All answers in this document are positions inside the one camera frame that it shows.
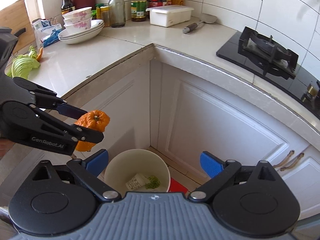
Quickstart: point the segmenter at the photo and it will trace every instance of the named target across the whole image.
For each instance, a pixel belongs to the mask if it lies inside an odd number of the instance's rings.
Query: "green vegetable scrap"
[[[146,189],[155,189],[160,186],[160,181],[156,176],[151,176],[148,178],[148,180],[150,181],[150,183],[146,184]]]
[[[28,75],[33,68],[38,68],[40,63],[29,55],[19,55],[12,62],[11,73],[12,77],[22,77],[28,79]]]
[[[37,51],[35,47],[29,47],[29,53],[26,55],[17,56],[10,68],[5,71],[5,74],[11,78],[22,77],[28,79],[29,73],[33,68],[38,68],[40,63],[36,60]]]

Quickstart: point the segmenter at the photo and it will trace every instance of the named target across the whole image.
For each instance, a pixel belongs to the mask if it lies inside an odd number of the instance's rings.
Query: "wooden cutting board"
[[[19,0],[0,11],[0,26],[11,28],[12,34],[26,28],[26,32],[19,36],[13,54],[35,41],[35,34],[29,21],[24,0]]]

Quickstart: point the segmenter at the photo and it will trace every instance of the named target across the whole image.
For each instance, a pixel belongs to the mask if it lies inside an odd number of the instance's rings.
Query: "white bucket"
[[[129,191],[126,183],[137,173],[145,177],[156,176],[160,186],[152,191],[168,192],[170,187],[170,172],[165,162],[155,153],[143,149],[124,151],[114,157],[104,173],[104,181],[118,191],[122,197]],[[142,187],[139,192],[149,192]]]

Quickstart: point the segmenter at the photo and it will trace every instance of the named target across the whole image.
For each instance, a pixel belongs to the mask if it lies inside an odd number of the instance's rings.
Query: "container lid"
[[[105,12],[105,11],[108,11],[109,10],[109,6],[101,6],[100,7],[100,11],[101,12]]]
[[[167,5],[147,8],[146,11],[153,11],[158,13],[176,13],[176,12],[185,12],[194,10],[192,7],[183,6],[183,5]]]

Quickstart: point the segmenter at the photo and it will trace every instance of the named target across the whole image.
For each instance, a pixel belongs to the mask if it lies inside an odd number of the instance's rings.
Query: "knife handle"
[[[188,32],[191,32],[193,31],[195,28],[198,27],[198,24],[197,23],[192,23],[190,25],[188,25],[187,27],[185,27],[182,32],[185,34],[185,33],[188,33]]]

